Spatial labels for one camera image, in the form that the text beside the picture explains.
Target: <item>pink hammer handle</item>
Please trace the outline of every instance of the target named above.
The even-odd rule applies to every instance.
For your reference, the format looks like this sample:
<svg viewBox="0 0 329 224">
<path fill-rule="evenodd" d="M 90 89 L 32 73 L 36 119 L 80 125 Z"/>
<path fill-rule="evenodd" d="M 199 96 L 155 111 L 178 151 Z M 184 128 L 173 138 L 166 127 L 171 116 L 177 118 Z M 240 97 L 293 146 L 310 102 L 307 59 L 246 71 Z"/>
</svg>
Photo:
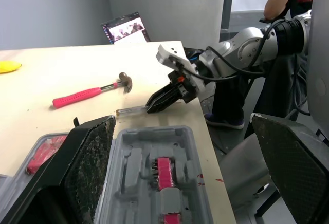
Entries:
<svg viewBox="0 0 329 224">
<path fill-rule="evenodd" d="M 87 89 L 70 96 L 53 99 L 52 103 L 55 108 L 60 108 L 71 103 L 80 102 L 90 97 L 101 94 L 101 88 Z"/>
</svg>

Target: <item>laptop screen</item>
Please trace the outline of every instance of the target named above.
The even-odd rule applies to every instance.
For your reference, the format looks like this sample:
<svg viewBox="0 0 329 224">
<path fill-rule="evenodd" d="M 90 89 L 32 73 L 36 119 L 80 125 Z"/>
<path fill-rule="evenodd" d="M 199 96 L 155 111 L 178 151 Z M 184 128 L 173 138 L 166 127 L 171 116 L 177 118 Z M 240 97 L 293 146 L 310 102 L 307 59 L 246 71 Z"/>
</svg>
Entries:
<svg viewBox="0 0 329 224">
<path fill-rule="evenodd" d="M 102 24 L 110 44 L 145 43 L 150 38 L 138 12 Z"/>
</svg>

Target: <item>gray plastic tray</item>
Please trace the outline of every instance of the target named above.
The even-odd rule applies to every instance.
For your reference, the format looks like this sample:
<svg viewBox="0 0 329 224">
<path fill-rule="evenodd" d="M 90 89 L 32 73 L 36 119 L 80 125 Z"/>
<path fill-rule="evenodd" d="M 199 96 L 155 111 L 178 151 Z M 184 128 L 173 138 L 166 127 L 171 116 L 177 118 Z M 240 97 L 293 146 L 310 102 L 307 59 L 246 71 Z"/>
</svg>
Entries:
<svg viewBox="0 0 329 224">
<path fill-rule="evenodd" d="M 154 187 L 152 163 L 168 157 L 175 187 Z M 213 223 L 192 130 L 185 126 L 123 130 L 112 144 L 104 191 L 94 223 L 155 224 L 165 213 L 181 222 Z"/>
<path fill-rule="evenodd" d="M 20 196 L 24 188 L 33 177 L 33 175 L 28 175 L 26 173 L 26 167 L 40 145 L 47 139 L 67 134 L 68 133 L 53 133 L 40 137 L 29 154 L 26 156 L 16 174 L 13 177 L 7 177 L 3 180 L 2 185 L 0 186 L 0 221 L 3 220 L 11 206 L 15 203 L 16 199 Z"/>
</svg>

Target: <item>table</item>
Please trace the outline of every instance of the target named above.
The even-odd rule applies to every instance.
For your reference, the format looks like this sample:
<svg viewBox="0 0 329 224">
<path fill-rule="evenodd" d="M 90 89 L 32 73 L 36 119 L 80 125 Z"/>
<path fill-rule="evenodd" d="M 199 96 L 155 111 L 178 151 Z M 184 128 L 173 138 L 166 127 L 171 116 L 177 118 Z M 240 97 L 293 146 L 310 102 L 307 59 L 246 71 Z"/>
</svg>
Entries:
<svg viewBox="0 0 329 224">
<path fill-rule="evenodd" d="M 163 42 L 184 55 L 181 42 Z M 37 139 L 68 132 L 80 123 L 115 110 L 145 105 L 152 93 L 167 85 L 172 70 L 156 60 L 157 43 L 25 49 L 0 52 L 0 60 L 22 67 L 0 74 L 0 174 L 14 175 Z M 110 84 L 120 72 L 133 79 L 133 89 L 107 91 L 60 109 L 53 98 Z M 159 114 L 119 117 L 114 137 L 127 128 L 186 125 L 197 144 L 214 223 L 236 223 L 198 98 L 172 105 Z"/>
</svg>

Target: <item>claw hammer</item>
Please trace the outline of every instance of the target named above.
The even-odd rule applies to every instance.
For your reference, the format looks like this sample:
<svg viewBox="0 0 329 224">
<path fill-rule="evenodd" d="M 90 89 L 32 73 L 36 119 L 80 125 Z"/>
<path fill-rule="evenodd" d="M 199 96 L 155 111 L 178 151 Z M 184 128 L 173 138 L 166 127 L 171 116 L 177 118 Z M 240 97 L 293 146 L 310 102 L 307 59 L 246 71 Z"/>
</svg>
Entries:
<svg viewBox="0 0 329 224">
<path fill-rule="evenodd" d="M 80 102 L 82 100 L 97 96 L 104 91 L 107 91 L 110 89 L 116 89 L 121 86 L 125 87 L 125 90 L 124 90 L 125 93 L 129 93 L 133 88 L 132 79 L 130 77 L 128 77 L 127 74 L 124 72 L 119 74 L 119 79 L 120 79 L 119 82 L 115 82 L 113 84 L 109 84 L 109 85 L 106 85 L 103 87 L 87 89 L 87 90 L 75 93 L 73 95 L 70 95 L 70 96 L 53 99 L 53 101 L 52 101 L 53 106 L 55 108 L 60 108 L 60 107 L 66 106 L 71 103 Z"/>
</svg>

